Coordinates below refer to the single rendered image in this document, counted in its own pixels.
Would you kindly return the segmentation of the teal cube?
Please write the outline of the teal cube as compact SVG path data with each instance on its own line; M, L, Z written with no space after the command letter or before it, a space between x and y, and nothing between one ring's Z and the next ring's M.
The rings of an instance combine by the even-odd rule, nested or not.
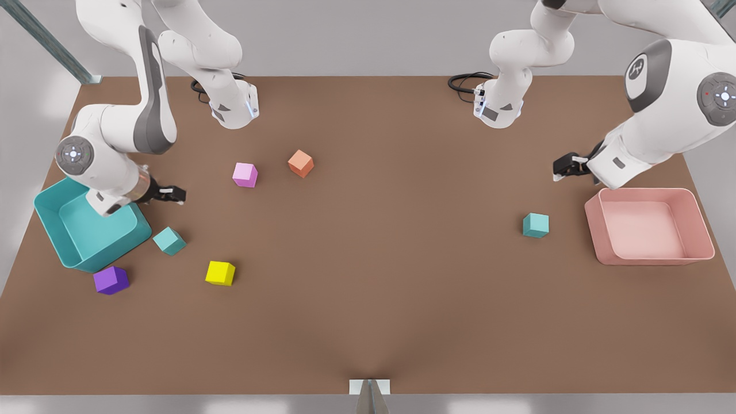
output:
M550 232L549 215L529 213L523 218L522 234L533 238L542 238Z
M174 256L187 246L186 241L173 228L164 228L160 233L153 236L153 241L162 252L169 256Z

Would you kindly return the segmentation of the teal plastic bin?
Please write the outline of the teal plastic bin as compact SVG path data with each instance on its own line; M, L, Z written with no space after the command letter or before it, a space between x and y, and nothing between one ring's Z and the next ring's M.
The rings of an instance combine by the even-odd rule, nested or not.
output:
M88 190L64 178L33 204L62 265L95 273L147 241L152 228L136 204L102 217L87 202Z

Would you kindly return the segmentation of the pink cube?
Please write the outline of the pink cube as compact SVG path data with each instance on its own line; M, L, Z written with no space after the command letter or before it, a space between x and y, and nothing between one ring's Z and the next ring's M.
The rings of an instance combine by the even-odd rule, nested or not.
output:
M253 188L256 185L258 171L252 163L237 162L232 173L232 180L237 186Z

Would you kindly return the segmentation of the purple cube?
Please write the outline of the purple cube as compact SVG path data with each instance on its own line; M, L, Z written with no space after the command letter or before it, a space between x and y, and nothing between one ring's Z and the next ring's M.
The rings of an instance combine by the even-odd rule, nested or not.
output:
M110 266L94 274L95 291L102 294L115 294L129 288L127 271Z

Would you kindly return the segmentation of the pink plastic bin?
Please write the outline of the pink plastic bin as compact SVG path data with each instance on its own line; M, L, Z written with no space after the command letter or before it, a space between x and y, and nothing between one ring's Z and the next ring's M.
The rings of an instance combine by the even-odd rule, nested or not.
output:
M603 265L682 266L715 247L697 199L683 188L603 188L584 205Z

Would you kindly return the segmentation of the yellow cube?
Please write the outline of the yellow cube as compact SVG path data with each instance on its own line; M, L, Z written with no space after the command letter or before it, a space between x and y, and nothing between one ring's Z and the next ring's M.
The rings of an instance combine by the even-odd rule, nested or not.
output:
M228 262L210 261L205 276L207 283L219 286L231 286L236 267Z

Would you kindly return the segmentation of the orange cube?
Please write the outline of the orange cube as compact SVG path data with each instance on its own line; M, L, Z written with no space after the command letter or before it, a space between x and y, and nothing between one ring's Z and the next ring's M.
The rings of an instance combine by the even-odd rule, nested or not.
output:
M313 158L310 157L310 155L303 152L302 150L297 150L297 152L295 152L294 155L289 158L289 160L287 161L287 165L289 165L289 168L292 170L292 172L302 178L306 178L310 171L313 170L313 168L315 167L315 162L313 161Z

